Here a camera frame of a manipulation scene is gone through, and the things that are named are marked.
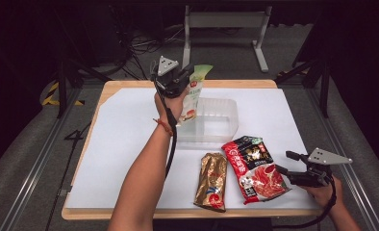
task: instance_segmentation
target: gray floor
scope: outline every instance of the gray floor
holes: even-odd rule
[[[251,37],[255,32],[245,29],[231,36],[221,31],[193,32],[191,62],[214,66],[207,79],[274,79],[278,72],[291,69],[291,63],[310,29],[310,25],[267,29],[263,50],[269,67],[268,73],[260,71],[252,50]],[[182,36],[157,52],[139,55],[144,71],[148,73],[151,61],[158,60],[160,55],[181,62],[184,43],[180,39]],[[140,75],[140,71],[132,63],[127,65]],[[111,67],[102,66],[99,70],[106,68]],[[110,77],[115,80],[131,79],[123,71]],[[299,78],[296,77],[279,88],[284,89],[306,149],[310,152],[315,147],[321,147],[354,160],[350,167],[333,167],[333,170],[344,182],[344,199],[361,227],[364,230],[379,230],[379,162],[372,149],[341,100],[333,82],[330,86],[328,119],[322,118],[317,109],[318,87],[304,90],[298,82]],[[102,88],[103,84],[99,81],[86,80],[81,90],[73,91],[75,98],[85,100],[86,104],[71,107],[60,120],[56,119],[57,106],[44,106],[42,112],[7,150],[0,161],[0,227],[10,230],[45,229],[72,149],[72,141],[65,141],[64,137],[75,130],[81,131],[88,125]],[[58,124],[62,128],[53,130],[54,125]],[[50,137],[55,138],[52,145],[45,142]],[[68,190],[84,141],[77,143],[70,159],[62,187],[64,190]],[[29,182],[27,177],[36,160],[40,160],[41,150],[48,150],[41,175],[37,175],[30,184],[29,197],[23,201],[15,201],[24,182]],[[106,220],[62,219],[63,204],[64,196],[61,195],[49,224],[50,230],[106,230]],[[10,212],[12,207],[17,211]],[[311,219],[272,218],[272,223],[298,224]],[[328,218],[320,226],[321,230],[333,230]],[[304,230],[317,230],[317,227]]]

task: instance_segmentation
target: black cable on floor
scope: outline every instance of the black cable on floor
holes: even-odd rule
[[[78,141],[80,141],[80,140],[83,139],[82,134],[84,134],[84,132],[90,127],[90,125],[91,125],[91,122],[87,126],[85,126],[85,128],[82,131],[75,130],[73,133],[67,135],[64,138],[66,141],[73,141],[72,150],[70,151],[70,155],[67,158],[66,168],[64,169],[61,183],[58,186],[58,191],[57,191],[57,194],[55,196],[54,203],[52,205],[52,209],[51,209],[51,213],[49,215],[49,219],[48,219],[48,221],[46,223],[45,231],[48,231],[49,230],[49,226],[51,225],[51,220],[52,220],[52,217],[54,216],[55,207],[57,205],[58,198],[61,195],[61,190],[62,190],[62,187],[63,187],[63,181],[64,181],[64,178],[65,178],[65,176],[67,174],[67,171],[69,169],[70,161],[72,160],[72,155],[73,155],[73,152],[75,151],[76,144],[78,144]]]

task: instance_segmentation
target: hand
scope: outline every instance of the hand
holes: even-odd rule
[[[171,112],[174,115],[175,119],[177,119],[177,121],[181,115],[181,112],[183,111],[184,98],[189,93],[189,91],[190,91],[189,88],[185,88],[180,96],[176,98],[167,98],[167,97],[165,98],[165,105],[169,109],[171,109]],[[163,107],[162,100],[160,99],[160,96],[157,93],[154,95],[154,100],[156,102],[157,111],[159,112],[159,115],[160,115],[160,120],[167,122],[168,119],[166,116],[166,111]]]
[[[341,180],[335,176],[333,176],[334,182],[336,185],[336,196],[337,196],[337,202],[336,204],[342,203],[342,183]],[[328,201],[331,198],[331,195],[333,194],[333,187],[331,184],[325,187],[319,187],[319,188],[313,188],[313,187],[307,187],[307,186],[300,186],[300,188],[304,189],[312,195],[319,206],[324,208]]]

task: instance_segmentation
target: red snack bag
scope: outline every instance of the red snack bag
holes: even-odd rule
[[[241,137],[227,142],[222,149],[237,175],[244,204],[268,201],[290,190],[262,138]]]

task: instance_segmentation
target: brown snack bag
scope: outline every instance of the brown snack bag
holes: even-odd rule
[[[198,190],[194,205],[224,213],[227,160],[220,153],[207,153],[201,161]]]

